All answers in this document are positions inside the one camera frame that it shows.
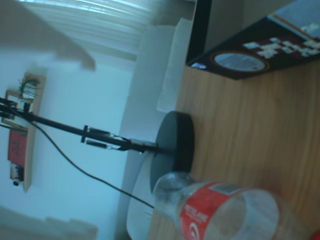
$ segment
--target plastic bottle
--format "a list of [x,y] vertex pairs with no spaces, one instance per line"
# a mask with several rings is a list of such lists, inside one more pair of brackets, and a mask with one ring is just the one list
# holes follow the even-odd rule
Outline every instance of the plastic bottle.
[[186,240],[320,240],[274,194],[221,181],[196,182],[184,172],[161,177],[155,208]]

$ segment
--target wooden desk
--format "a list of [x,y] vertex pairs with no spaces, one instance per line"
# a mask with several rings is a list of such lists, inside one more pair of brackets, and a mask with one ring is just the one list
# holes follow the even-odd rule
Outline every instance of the wooden desk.
[[[320,228],[320,62],[234,81],[186,68],[176,109],[192,115],[192,173],[275,192]],[[181,240],[153,215],[149,240]]]

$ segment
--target lamp base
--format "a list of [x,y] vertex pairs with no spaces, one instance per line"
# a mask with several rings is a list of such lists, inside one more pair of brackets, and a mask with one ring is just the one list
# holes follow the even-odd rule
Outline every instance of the lamp base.
[[156,144],[159,152],[151,163],[150,187],[160,177],[171,172],[190,172],[195,151],[195,130],[190,115],[169,112],[158,132]]

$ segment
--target black cable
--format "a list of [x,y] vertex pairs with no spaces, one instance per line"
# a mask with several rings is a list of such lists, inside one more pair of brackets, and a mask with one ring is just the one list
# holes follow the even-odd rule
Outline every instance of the black cable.
[[125,195],[127,195],[127,196],[129,196],[129,197],[131,197],[131,198],[133,198],[133,199],[135,199],[135,200],[137,200],[137,201],[145,204],[145,205],[147,205],[147,206],[149,206],[150,208],[154,208],[154,206],[152,206],[151,204],[147,203],[146,201],[144,201],[144,200],[142,200],[142,199],[140,199],[140,198],[138,198],[138,197],[136,197],[136,196],[134,196],[134,195],[132,195],[132,194],[130,194],[130,193],[128,193],[128,192],[126,192],[126,191],[124,191],[124,190],[122,190],[122,189],[114,186],[114,185],[112,185],[111,183],[109,183],[109,182],[107,182],[107,181],[105,181],[105,180],[103,180],[103,179],[101,179],[101,178],[99,178],[99,177],[93,176],[93,175],[87,173],[86,171],[82,170],[79,166],[77,166],[77,165],[60,149],[60,147],[55,143],[55,141],[53,141],[52,138],[51,138],[41,127],[39,127],[38,125],[36,125],[36,124],[33,123],[32,121],[30,121],[29,119],[23,117],[19,112],[17,112],[16,110],[14,110],[12,107],[10,107],[10,106],[8,106],[8,107],[10,108],[10,110],[11,110],[13,113],[15,113],[16,115],[18,115],[20,118],[25,119],[25,120],[28,121],[32,126],[34,126],[36,129],[40,130],[40,131],[49,139],[49,141],[53,144],[53,146],[55,146],[55,148],[59,151],[59,153],[60,153],[62,156],[64,156],[64,158],[65,158],[72,166],[74,166],[76,169],[78,169],[80,172],[82,172],[83,174],[87,175],[88,177],[90,177],[90,178],[92,178],[92,179],[95,179],[95,180],[97,180],[97,181],[99,181],[99,182],[101,182],[101,183],[104,183],[104,184],[108,185],[109,187],[111,187],[111,188],[113,188],[113,189],[115,189],[115,190],[117,190],[117,191],[119,191],[119,192],[121,192],[121,193],[123,193],[123,194],[125,194]]

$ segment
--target small box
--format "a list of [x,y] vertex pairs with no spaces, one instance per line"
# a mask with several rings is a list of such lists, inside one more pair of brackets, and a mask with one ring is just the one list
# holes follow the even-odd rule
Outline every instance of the small box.
[[26,164],[27,132],[10,130],[8,160],[24,168]]
[[187,65],[232,79],[320,59],[320,0],[198,0]]

